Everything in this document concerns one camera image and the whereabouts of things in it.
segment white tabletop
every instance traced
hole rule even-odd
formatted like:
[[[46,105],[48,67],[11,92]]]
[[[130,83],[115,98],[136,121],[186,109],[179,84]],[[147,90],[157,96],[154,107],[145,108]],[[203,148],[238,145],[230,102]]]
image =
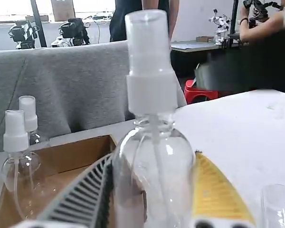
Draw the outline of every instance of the white tabletop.
[[[215,50],[220,47],[215,45],[212,42],[197,42],[195,40],[190,41],[180,41],[180,42],[172,42],[171,43],[172,50],[181,51],[181,52],[196,52],[196,51],[207,51],[207,50]]]
[[[285,185],[285,94],[253,91],[188,105],[175,115],[176,128],[194,150],[209,157],[236,187],[260,220],[260,192]],[[60,136],[51,145],[111,134],[117,141],[132,121]],[[0,167],[6,155],[0,153]]]

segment red chair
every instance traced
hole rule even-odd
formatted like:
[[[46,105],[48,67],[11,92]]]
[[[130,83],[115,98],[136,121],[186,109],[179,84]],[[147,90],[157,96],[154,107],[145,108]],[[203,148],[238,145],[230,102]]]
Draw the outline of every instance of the red chair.
[[[202,90],[194,87],[196,80],[188,80],[185,85],[185,98],[188,104],[198,103],[217,99],[219,93],[217,91]]]

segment gray cushion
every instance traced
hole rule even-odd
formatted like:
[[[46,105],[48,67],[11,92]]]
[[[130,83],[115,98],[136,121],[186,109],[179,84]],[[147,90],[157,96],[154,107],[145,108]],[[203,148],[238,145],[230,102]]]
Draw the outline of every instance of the gray cushion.
[[[63,48],[0,51],[0,151],[4,111],[18,97],[37,101],[39,130],[48,137],[129,120],[126,41]],[[178,105],[186,101],[179,83]]]

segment bottle neck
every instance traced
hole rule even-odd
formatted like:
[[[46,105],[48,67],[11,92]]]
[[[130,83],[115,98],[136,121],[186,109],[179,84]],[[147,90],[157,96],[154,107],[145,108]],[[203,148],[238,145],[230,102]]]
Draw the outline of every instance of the bottle neck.
[[[37,134],[37,129],[32,131],[32,132],[28,132],[28,136],[29,137],[32,136],[32,135],[35,135],[35,134]]]
[[[28,154],[29,154],[28,150],[20,152],[8,152],[8,159],[9,160],[14,160],[15,158],[21,159]]]
[[[174,115],[173,113],[168,113],[135,116],[135,127],[141,128],[146,132],[151,132],[151,124],[156,124],[160,133],[171,132],[174,128]]]

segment white pump sprayer cap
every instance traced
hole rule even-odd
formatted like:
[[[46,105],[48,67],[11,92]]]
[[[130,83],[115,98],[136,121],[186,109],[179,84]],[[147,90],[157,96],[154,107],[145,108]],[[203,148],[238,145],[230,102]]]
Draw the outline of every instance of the white pump sprayer cap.
[[[5,134],[3,135],[4,151],[25,151],[29,147],[28,143],[28,133],[24,127],[24,112],[7,110],[5,112]]]
[[[173,112],[177,108],[176,76],[170,62],[166,12],[136,11],[125,16],[125,23],[130,112],[136,115]]]
[[[27,132],[37,130],[36,99],[33,96],[19,97],[19,110],[24,111],[25,130]]]

